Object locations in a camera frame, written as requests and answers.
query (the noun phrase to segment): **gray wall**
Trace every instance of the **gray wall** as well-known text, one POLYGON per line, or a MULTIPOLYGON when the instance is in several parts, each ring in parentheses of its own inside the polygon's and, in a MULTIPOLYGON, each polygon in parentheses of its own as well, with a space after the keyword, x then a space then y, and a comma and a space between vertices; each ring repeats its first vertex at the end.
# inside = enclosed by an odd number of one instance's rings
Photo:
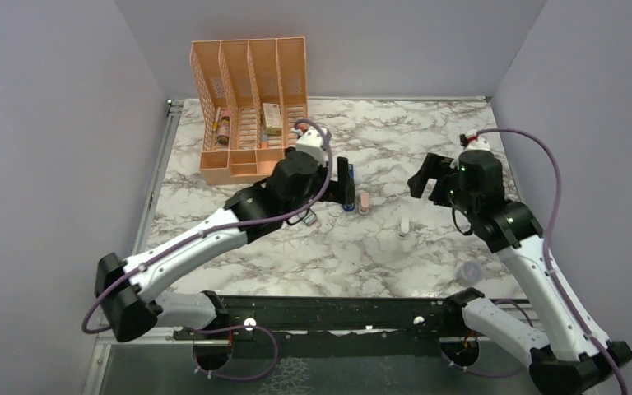
MULTIPOLYGON (((493 108, 499 125, 553 147, 565 183, 555 255, 592 316, 632 347, 632 0, 548 0, 493 108)), ((548 161, 522 138, 504 141, 545 220, 548 161)), ((625 376, 632 388, 632 364, 625 376)))
POLYGON ((310 95, 493 95, 545 0, 116 0, 164 92, 193 40, 306 37, 310 95))
POLYGON ((132 246, 164 98, 113 0, 0 1, 0 394, 81 391, 95 264, 132 246))

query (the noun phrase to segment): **box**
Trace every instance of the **box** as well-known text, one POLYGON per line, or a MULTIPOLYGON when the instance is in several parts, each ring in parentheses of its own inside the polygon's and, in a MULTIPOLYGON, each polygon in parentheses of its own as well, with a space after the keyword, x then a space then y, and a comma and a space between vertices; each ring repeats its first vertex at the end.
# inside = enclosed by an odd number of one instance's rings
POLYGON ((282 134, 282 114, 280 105, 275 103, 263 103, 263 125, 265 133, 270 136, 280 136, 282 134))

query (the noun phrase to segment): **white cap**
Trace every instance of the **white cap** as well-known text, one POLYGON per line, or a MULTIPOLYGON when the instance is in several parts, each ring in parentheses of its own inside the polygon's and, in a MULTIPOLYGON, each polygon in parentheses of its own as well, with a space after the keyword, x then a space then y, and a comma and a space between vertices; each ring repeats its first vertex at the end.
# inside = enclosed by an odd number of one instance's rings
POLYGON ((411 223, 408 220, 407 216, 402 216, 401 220, 398 222, 398 235, 401 237, 406 237, 408 232, 411 231, 411 223))

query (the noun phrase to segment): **white marble surface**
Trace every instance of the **white marble surface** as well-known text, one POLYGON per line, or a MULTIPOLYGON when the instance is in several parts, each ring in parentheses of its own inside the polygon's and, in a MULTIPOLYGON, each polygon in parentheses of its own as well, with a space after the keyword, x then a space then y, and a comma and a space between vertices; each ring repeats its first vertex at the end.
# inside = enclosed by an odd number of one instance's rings
MULTIPOLYGON (((226 295, 443 297, 463 289, 458 267, 479 259, 490 297, 524 295, 504 266, 476 237, 460 235, 451 211, 409 196, 406 181, 429 151, 454 156, 458 134, 495 126, 490 105, 468 102, 311 100, 309 117, 331 128, 334 156, 355 166, 355 187, 370 195, 370 213, 314 206, 318 224, 285 227, 207 263, 177 281, 173 291, 215 290, 226 295), (397 223, 411 219, 401 240, 397 223)), ((210 215, 240 185, 210 187, 200 174, 204 121, 197 100, 180 119, 151 229, 149 247, 179 235, 210 215)), ((489 137, 504 160, 497 136, 489 137)), ((512 180, 506 183, 514 190, 512 180)), ((460 226, 467 223, 460 217, 460 226)))

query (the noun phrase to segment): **orange mesh organizer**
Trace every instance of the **orange mesh organizer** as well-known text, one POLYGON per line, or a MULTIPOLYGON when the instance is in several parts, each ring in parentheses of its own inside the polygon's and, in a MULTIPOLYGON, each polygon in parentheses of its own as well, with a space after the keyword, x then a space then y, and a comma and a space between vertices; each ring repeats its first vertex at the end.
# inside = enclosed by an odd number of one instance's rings
POLYGON ((304 37, 194 41, 190 66, 205 119, 200 171, 207 183, 254 183, 270 175, 296 143, 291 125, 309 116, 304 37), (280 105, 280 136, 263 140, 263 103, 280 105), (226 109, 230 136, 222 145, 216 124, 226 109))

